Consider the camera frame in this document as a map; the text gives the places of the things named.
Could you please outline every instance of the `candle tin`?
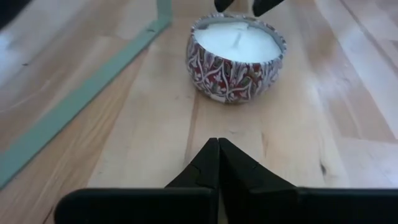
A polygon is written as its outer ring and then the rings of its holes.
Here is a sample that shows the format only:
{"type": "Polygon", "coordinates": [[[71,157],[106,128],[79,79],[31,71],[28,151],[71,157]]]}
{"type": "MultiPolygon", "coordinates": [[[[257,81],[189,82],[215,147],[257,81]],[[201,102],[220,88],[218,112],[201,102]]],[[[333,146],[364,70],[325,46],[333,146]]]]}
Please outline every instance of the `candle tin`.
{"type": "Polygon", "coordinates": [[[206,96],[222,103],[244,103],[261,95],[275,83],[285,53],[285,39],[269,24],[249,16],[214,13],[202,17],[192,26],[186,64],[193,84],[206,96]],[[247,22],[264,30],[274,38],[281,54],[268,62],[246,63],[231,61],[207,51],[196,40],[195,31],[220,22],[247,22]]]}

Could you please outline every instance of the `candle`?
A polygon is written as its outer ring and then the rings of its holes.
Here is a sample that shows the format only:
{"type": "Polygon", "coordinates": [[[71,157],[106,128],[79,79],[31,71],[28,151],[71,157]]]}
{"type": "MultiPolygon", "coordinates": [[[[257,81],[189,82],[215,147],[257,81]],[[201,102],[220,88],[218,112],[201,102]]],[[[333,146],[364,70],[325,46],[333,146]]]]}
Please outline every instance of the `candle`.
{"type": "Polygon", "coordinates": [[[268,62],[281,54],[270,34],[246,22],[210,24],[194,36],[207,51],[235,62],[268,62]]]}

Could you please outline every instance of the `green tape strip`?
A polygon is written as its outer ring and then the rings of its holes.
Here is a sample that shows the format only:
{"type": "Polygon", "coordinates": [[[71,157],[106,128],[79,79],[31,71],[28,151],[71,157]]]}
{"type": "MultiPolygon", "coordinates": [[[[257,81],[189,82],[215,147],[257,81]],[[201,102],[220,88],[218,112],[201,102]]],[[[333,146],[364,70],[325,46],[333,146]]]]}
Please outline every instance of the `green tape strip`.
{"type": "Polygon", "coordinates": [[[156,21],[0,154],[0,189],[171,23],[171,0],[157,3],[156,21]]]}

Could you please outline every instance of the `candle wick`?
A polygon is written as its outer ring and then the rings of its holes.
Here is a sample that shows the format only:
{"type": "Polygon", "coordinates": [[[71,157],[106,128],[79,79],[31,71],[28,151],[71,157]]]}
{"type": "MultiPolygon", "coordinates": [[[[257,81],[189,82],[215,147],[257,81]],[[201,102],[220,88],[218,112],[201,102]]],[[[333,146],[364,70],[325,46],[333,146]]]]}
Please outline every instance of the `candle wick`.
{"type": "Polygon", "coordinates": [[[241,38],[242,38],[242,32],[239,32],[235,38],[234,44],[232,45],[233,48],[238,48],[239,41],[241,41],[241,38]]]}

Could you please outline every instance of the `wooden surface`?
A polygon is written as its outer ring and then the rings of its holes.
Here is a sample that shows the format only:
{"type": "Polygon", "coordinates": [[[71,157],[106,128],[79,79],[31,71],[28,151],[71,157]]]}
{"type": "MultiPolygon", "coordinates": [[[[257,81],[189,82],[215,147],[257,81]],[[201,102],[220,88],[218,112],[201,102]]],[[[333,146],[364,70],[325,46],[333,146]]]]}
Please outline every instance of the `wooden surface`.
{"type": "MultiPolygon", "coordinates": [[[[46,1],[71,13],[22,20],[26,10],[14,35],[13,26],[0,33],[2,148],[74,88],[64,79],[91,74],[136,27],[119,13],[134,0],[36,0],[46,1]]],[[[52,223],[59,198],[86,186],[163,187],[210,137],[230,139],[296,185],[398,186],[397,1],[283,2],[261,17],[288,43],[280,79],[239,106],[197,93],[185,68],[189,27],[212,1],[173,2],[172,27],[0,192],[0,223],[52,223]]]]}

